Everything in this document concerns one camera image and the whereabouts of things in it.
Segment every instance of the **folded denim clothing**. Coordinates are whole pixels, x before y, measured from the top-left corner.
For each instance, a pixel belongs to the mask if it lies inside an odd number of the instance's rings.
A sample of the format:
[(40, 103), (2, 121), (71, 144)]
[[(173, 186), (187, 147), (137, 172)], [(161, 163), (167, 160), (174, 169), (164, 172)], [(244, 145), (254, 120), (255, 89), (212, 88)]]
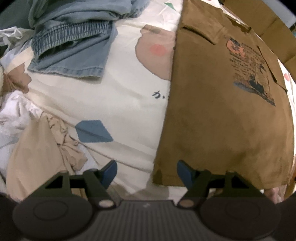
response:
[(114, 21), (136, 18), (149, 0), (28, 0), (34, 59), (28, 70), (70, 77), (101, 77)]

